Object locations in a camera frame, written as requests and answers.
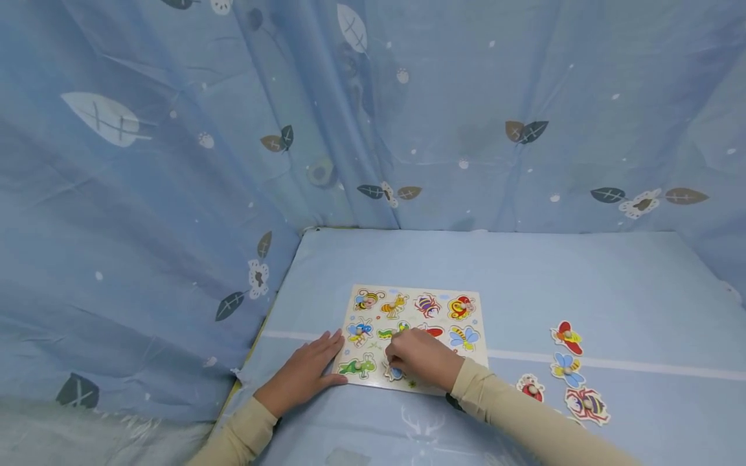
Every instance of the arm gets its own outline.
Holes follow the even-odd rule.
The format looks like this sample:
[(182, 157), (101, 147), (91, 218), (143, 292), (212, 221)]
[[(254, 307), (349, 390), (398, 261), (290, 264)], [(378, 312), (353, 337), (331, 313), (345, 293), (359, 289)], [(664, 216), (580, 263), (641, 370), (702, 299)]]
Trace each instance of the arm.
[(322, 376), (345, 343), (342, 329), (295, 350), (285, 365), (236, 411), (189, 466), (243, 466), (253, 461), (272, 439), (272, 428), (285, 412), (306, 403), (332, 385), (347, 383), (339, 374)]
[(188, 466), (243, 466), (252, 462), (272, 439), (272, 427), (277, 421), (252, 397), (199, 450)]
[(505, 431), (545, 466), (640, 465), (423, 330), (396, 333), (386, 347), (386, 358), (392, 367), (450, 392), (464, 411)]
[(597, 435), (465, 359), (451, 392), (464, 411), (514, 438), (546, 466), (637, 466)]

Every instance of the left hand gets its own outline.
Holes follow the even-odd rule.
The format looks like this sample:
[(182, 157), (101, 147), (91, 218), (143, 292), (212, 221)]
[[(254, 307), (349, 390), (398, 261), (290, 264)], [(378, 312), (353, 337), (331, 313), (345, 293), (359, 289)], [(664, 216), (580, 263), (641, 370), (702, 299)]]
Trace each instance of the left hand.
[(320, 391), (332, 385), (347, 383), (347, 377), (340, 374), (322, 376), (322, 372), (345, 343), (342, 329), (332, 336), (324, 332), (319, 339), (295, 350), (285, 365), (259, 390), (254, 398), (262, 403), (276, 418), (289, 409), (306, 403)]

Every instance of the right hand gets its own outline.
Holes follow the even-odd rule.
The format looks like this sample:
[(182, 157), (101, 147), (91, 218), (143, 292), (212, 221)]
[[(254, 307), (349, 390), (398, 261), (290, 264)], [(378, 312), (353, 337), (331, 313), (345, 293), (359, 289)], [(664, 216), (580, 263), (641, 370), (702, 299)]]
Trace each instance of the right hand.
[(395, 333), (386, 347), (386, 358), (391, 367), (448, 393), (453, 391), (464, 363), (464, 358), (418, 328)]

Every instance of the wooden puzzle board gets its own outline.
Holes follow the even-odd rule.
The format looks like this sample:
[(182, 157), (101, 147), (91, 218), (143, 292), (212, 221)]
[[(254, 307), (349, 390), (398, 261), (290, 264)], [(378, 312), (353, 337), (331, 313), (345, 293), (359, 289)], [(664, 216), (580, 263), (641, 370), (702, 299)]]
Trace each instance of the wooden puzzle board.
[(479, 293), (355, 285), (342, 325), (345, 346), (334, 361), (333, 371), (357, 385), (442, 394), (388, 365), (384, 351), (392, 335), (414, 327), (425, 330), (455, 353), (488, 365)]

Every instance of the bee puzzle piece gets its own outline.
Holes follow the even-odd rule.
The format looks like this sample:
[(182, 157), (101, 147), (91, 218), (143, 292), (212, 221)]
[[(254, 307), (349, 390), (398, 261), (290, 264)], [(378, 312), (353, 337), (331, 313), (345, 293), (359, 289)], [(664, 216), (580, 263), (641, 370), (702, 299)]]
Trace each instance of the bee puzzle piece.
[(399, 293), (396, 295), (396, 299), (394, 299), (393, 302), (382, 305), (380, 311), (386, 314), (387, 319), (396, 319), (399, 317), (399, 314), (404, 311), (404, 305), (407, 304), (409, 298), (408, 295)]
[(415, 301), (415, 308), (422, 312), (426, 319), (436, 317), (440, 313), (440, 304), (430, 293), (419, 295)]
[(401, 369), (392, 367), (387, 361), (383, 362), (383, 366), (386, 368), (386, 370), (383, 372), (383, 376), (387, 378), (389, 382), (402, 380), (407, 376)]
[(401, 322), (399, 322), (398, 330), (397, 329), (378, 330), (378, 332), (377, 332), (378, 333), (378, 338), (380, 338), (382, 340), (388, 340), (388, 339), (391, 339), (391, 337), (394, 336), (394, 333), (403, 332), (403, 331), (405, 331), (408, 328), (410, 328), (410, 323), (407, 322), (407, 321), (401, 321)]
[(352, 341), (355, 344), (355, 347), (361, 347), (366, 343), (366, 340), (370, 338), (371, 332), (373, 331), (373, 326), (370, 324), (373, 319), (363, 319), (360, 318), (360, 322), (355, 324), (350, 324), (349, 327), (347, 327), (347, 331), (350, 333), (350, 336), (347, 338), (349, 341)]
[(438, 327), (438, 326), (430, 327), (425, 322), (422, 322), (420, 325), (417, 326), (417, 328), (424, 330), (425, 332), (431, 334), (432, 336), (436, 338), (438, 338), (445, 332), (445, 330), (443, 330), (443, 327)]
[(515, 387), (532, 397), (534, 400), (544, 403), (544, 386), (539, 383), (539, 379), (533, 374), (523, 374), (521, 379), (515, 383)]
[(465, 295), (448, 301), (448, 317), (455, 321), (462, 321), (474, 311), (474, 302)]
[(596, 390), (567, 388), (565, 390), (565, 404), (572, 415), (580, 421), (587, 419), (603, 426), (611, 419), (611, 415), (606, 410), (606, 404), (601, 399), (601, 394)]
[(363, 354), (363, 360), (358, 358), (350, 359), (348, 362), (343, 362), (339, 365), (339, 373), (354, 374), (359, 376), (361, 379), (368, 378), (368, 372), (375, 371), (375, 361), (373, 360), (373, 353)]
[(385, 297), (385, 292), (369, 292), (368, 290), (361, 288), (355, 297), (355, 309), (358, 311), (373, 309), (373, 306), (375, 306), (378, 300), (384, 299)]
[(467, 351), (474, 351), (474, 343), (479, 341), (479, 333), (471, 328), (471, 325), (467, 326), (464, 330), (461, 330), (455, 325), (451, 327), (451, 346), (463, 347)]
[(552, 375), (563, 379), (571, 388), (580, 388), (586, 384), (586, 378), (580, 375), (580, 359), (571, 354), (555, 353), (556, 363), (551, 364)]
[(583, 355), (583, 348), (580, 343), (583, 339), (572, 329), (572, 325), (567, 321), (559, 323), (556, 329), (551, 329), (554, 344), (565, 346), (575, 356)]

